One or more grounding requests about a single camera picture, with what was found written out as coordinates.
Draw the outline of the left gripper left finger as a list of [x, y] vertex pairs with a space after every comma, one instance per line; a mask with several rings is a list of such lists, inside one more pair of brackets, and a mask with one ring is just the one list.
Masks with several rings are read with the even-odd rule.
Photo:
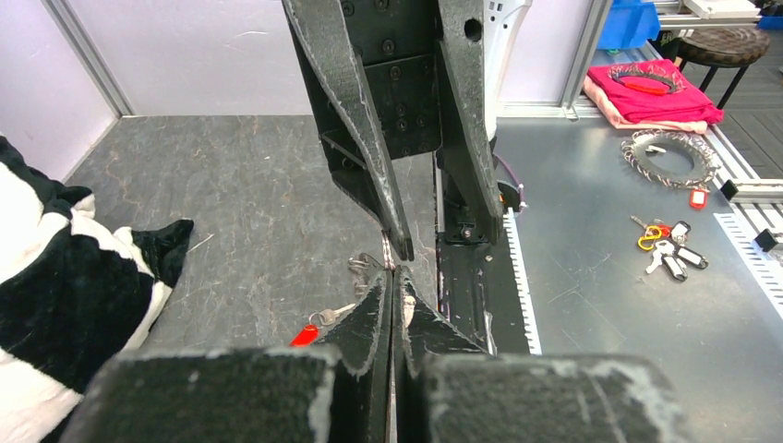
[[391, 273], [304, 347], [122, 352], [90, 383], [65, 442], [383, 442]]

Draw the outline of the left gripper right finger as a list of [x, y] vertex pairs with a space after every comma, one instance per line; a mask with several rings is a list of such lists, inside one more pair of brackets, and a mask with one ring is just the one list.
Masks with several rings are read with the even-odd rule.
[[394, 273], [392, 333], [402, 442], [690, 442], [675, 389], [633, 355], [490, 354]]

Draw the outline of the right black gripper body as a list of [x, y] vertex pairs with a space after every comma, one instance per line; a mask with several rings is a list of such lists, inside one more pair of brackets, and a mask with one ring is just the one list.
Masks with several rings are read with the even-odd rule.
[[338, 1], [394, 160], [442, 148], [439, 1]]

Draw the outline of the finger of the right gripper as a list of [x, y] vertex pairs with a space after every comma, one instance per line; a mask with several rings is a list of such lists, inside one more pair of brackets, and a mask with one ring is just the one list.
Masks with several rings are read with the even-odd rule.
[[386, 246], [402, 260], [414, 247], [365, 69], [338, 1], [285, 1], [319, 137], [334, 149], [332, 181], [376, 218]]
[[439, 69], [446, 198], [464, 208], [475, 229], [492, 244], [502, 231], [500, 191], [485, 122], [483, 3], [439, 1], [442, 37]]

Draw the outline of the metal key holder red handle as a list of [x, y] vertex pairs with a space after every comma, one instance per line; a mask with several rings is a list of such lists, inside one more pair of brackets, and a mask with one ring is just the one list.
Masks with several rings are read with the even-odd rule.
[[349, 259], [353, 273], [355, 311], [350, 318], [359, 327], [356, 342], [363, 346], [359, 376], [365, 380], [366, 442], [398, 442], [398, 395], [402, 386], [402, 338], [410, 326], [416, 298], [404, 289], [404, 275], [396, 271], [391, 241], [382, 236], [381, 258], [361, 253]]

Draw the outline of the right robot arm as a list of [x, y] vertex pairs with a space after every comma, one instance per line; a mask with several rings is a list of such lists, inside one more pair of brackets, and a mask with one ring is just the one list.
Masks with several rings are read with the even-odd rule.
[[393, 162], [435, 153], [452, 201], [489, 242], [505, 197], [492, 150], [526, 1], [286, 1], [333, 182], [414, 257]]

